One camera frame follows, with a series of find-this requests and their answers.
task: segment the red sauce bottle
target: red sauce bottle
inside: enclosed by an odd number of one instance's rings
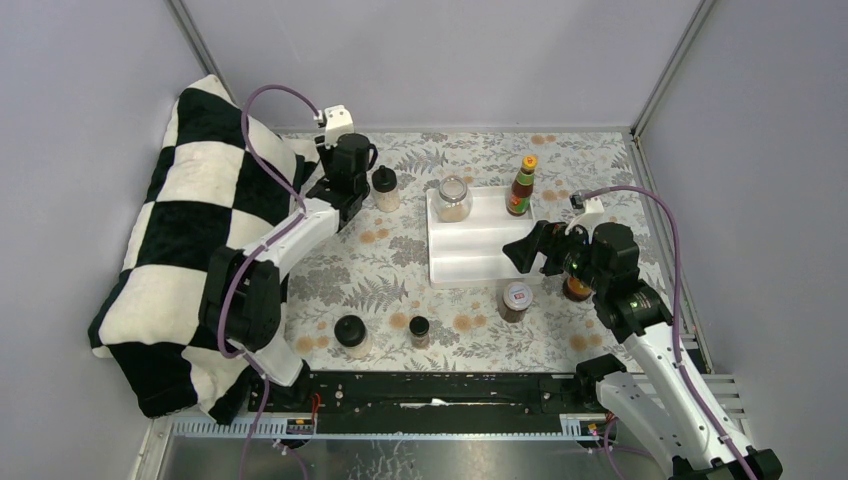
[[[530,196],[533,195],[533,174],[539,160],[535,155],[527,155],[521,162],[521,170],[512,182],[512,189],[506,201],[506,211],[520,217],[530,209]]]

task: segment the floral tablecloth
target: floral tablecloth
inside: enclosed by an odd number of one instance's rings
[[[592,303],[561,293],[562,278],[533,286],[524,320],[498,316],[495,288],[433,290],[428,281],[424,192],[456,174],[470,186],[509,185],[521,158],[539,158],[533,196],[537,217],[570,220],[574,190],[632,184],[632,166],[618,133],[369,134],[379,163],[398,176],[401,207],[377,210],[373,196],[338,235],[291,271],[286,338],[313,369],[572,372],[577,363],[613,352],[631,371],[638,365],[598,321]],[[642,276],[664,293],[657,246],[640,199],[602,197],[607,221],[630,226],[641,246]],[[356,314],[373,338],[371,353],[353,360],[333,337],[333,325]],[[430,320],[431,344],[414,349],[410,318]]]

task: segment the black and white checkered pillow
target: black and white checkered pillow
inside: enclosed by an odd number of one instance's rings
[[[148,417],[200,404],[229,423],[246,394],[247,363],[221,356],[199,325],[206,270],[215,249],[267,233],[292,202],[245,150],[240,121],[217,77],[180,95],[117,285],[89,327],[95,355],[118,361]],[[315,170],[309,141],[284,141],[252,118],[250,139],[298,190]]]

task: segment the gray wall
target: gray wall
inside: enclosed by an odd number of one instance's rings
[[[185,3],[238,100],[275,82],[360,127],[528,129],[632,124],[698,0]],[[268,97],[260,119],[312,126]]]
[[[848,8],[719,2],[643,137],[720,370],[785,478],[844,478]]]
[[[148,421],[86,328],[197,62],[159,0],[0,2],[0,478],[126,478]]]

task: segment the cable connector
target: cable connector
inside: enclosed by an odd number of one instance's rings
[[[583,194],[580,192],[574,192],[568,197],[571,200],[571,209],[577,213],[583,213],[586,209],[585,203],[583,201]]]

